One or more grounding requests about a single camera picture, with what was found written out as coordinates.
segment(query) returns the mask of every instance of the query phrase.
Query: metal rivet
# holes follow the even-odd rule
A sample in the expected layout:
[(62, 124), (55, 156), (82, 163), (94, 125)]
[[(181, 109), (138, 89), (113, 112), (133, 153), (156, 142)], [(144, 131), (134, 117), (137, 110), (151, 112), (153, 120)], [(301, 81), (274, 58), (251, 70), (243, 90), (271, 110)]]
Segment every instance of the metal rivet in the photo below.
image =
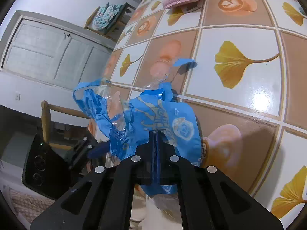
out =
[(131, 160), (132, 160), (133, 162), (138, 162), (138, 161), (141, 160), (141, 157), (140, 157), (140, 156), (133, 156), (133, 157), (131, 157)]
[(179, 161), (179, 156), (171, 156), (170, 158), (169, 158), (172, 162), (177, 162), (177, 161)]
[(208, 170), (209, 173), (215, 173), (215, 172), (217, 171), (217, 168), (214, 167), (214, 166), (209, 166), (209, 167), (207, 168), (207, 170)]
[(96, 168), (95, 168), (95, 172), (96, 173), (98, 173), (98, 174), (100, 174), (100, 173), (102, 173), (102, 172), (104, 172), (104, 167), (103, 166), (97, 166)]

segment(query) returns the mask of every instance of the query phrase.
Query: white door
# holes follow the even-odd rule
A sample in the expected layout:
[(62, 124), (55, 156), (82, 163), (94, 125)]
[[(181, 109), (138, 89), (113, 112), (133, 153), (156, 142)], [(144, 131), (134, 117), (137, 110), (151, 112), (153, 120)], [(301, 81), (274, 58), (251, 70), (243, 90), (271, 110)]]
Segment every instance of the white door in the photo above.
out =
[(72, 90), (79, 82), (102, 77), (111, 52), (78, 35), (24, 19), (3, 68)]

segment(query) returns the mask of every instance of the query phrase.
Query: wall socket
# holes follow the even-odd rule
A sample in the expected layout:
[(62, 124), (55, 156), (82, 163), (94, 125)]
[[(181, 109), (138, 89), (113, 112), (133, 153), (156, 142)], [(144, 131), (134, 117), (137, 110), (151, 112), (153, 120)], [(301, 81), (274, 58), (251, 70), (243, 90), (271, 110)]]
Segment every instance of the wall socket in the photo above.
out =
[(20, 100), (20, 93), (19, 92), (15, 92), (15, 99)]

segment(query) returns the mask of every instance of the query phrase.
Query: beige textured fabric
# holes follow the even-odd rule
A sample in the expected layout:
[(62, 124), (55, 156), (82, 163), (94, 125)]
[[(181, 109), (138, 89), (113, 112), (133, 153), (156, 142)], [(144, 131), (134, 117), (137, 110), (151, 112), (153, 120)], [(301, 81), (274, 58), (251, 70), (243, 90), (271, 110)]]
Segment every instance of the beige textured fabric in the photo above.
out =
[(54, 203), (54, 200), (23, 194), (13, 189), (10, 189), (10, 197), (15, 211), (21, 213), (29, 223)]

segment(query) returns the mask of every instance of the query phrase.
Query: blue plastic wrapper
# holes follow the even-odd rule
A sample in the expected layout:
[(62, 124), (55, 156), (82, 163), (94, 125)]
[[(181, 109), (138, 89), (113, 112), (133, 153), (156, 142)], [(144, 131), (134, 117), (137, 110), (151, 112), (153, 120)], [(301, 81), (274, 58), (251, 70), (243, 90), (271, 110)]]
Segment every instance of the blue plastic wrapper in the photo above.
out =
[[(110, 139), (112, 155), (120, 160), (133, 156), (137, 146), (148, 142), (149, 131), (161, 130), (166, 137), (165, 141), (175, 147), (177, 155), (188, 159), (193, 165), (200, 165), (201, 139), (194, 111), (186, 103), (171, 102), (173, 93), (170, 83), (160, 83), (159, 89), (145, 90), (139, 97), (127, 103), (122, 102), (120, 113), (110, 119), (110, 97), (102, 97), (103, 88), (99, 89), (106, 82), (99, 79), (91, 83), (80, 83), (73, 92), (73, 98)], [(142, 188), (149, 196), (177, 192), (175, 185), (160, 186), (153, 183)]]

